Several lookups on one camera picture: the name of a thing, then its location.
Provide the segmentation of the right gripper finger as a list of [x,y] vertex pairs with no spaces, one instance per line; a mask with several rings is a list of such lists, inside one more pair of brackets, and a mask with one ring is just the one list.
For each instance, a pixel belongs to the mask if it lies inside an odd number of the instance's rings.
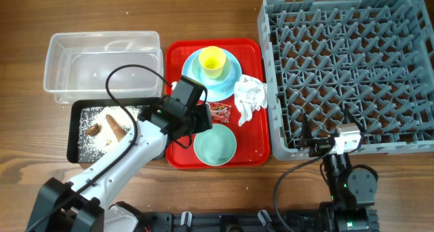
[[302,119],[302,133],[301,140],[306,141],[312,139],[312,133],[309,125],[309,118],[306,113],[303,114]]
[[342,121],[343,123],[345,124],[354,123],[359,128],[359,131],[362,134],[366,133],[366,129],[358,122],[358,120],[356,120],[356,118],[350,113],[348,109],[344,109],[343,113],[344,113],[344,119]]

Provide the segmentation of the red candy wrapper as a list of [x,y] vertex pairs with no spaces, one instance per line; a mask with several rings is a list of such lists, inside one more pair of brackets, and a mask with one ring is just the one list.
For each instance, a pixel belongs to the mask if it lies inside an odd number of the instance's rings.
[[228,123],[231,115],[232,106],[219,102],[207,102],[212,119],[222,123]]

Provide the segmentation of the green bowl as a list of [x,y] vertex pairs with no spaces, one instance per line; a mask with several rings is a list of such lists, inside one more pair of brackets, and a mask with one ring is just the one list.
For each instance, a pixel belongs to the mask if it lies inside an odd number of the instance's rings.
[[237,139],[228,127],[213,123],[211,129],[195,135],[193,148],[202,163],[222,166],[235,156]]

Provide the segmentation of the white napkin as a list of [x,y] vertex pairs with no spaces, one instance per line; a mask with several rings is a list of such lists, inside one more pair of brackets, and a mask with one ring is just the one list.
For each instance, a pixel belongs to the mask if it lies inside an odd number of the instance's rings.
[[241,117],[238,126],[250,121],[254,111],[268,106],[268,86],[255,77],[242,75],[234,86],[235,107]]

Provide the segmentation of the yellow plastic cup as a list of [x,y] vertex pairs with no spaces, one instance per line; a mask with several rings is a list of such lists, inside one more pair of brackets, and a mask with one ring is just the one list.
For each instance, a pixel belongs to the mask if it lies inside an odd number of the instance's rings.
[[209,46],[199,53],[199,63],[202,71],[210,79],[218,78],[226,63],[226,54],[223,49],[216,46]]

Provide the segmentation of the brown sweet potato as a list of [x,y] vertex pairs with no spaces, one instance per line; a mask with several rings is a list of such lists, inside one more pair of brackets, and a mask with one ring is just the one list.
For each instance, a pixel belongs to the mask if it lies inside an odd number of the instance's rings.
[[120,142],[126,135],[125,130],[115,121],[115,119],[111,115],[106,115],[105,118],[110,128],[112,129],[117,141]]

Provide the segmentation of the white rice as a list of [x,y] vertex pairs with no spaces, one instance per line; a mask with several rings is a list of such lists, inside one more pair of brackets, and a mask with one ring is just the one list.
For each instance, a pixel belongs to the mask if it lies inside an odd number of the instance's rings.
[[[113,134],[105,116],[111,115],[126,133],[132,128],[132,120],[118,106],[85,107],[79,119],[77,152],[79,163],[94,163],[104,154],[117,148],[118,141]],[[98,123],[100,132],[96,136],[88,136],[86,130]]]

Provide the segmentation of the brown food chunk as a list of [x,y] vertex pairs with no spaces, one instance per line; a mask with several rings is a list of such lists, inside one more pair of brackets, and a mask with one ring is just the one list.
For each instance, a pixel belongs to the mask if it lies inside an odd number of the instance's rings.
[[85,133],[88,136],[96,136],[99,132],[100,132],[100,125],[98,123],[95,123],[94,125],[89,127]]

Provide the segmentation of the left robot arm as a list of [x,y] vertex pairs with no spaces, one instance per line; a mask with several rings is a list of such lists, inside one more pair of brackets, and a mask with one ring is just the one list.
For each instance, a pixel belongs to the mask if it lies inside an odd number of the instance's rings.
[[145,108],[116,151],[66,183],[51,178],[40,188],[27,231],[105,230],[105,211],[143,166],[171,142],[211,127],[204,103],[186,105],[166,98]]

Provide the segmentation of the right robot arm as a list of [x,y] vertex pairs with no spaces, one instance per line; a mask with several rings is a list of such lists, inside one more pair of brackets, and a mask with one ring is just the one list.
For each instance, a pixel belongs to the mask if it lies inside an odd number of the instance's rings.
[[314,138],[306,114],[302,120],[299,146],[309,157],[322,160],[321,175],[330,191],[331,202],[319,205],[320,231],[378,231],[375,204],[378,173],[371,167],[353,165],[349,154],[360,149],[365,128],[347,110],[344,119],[326,138]]

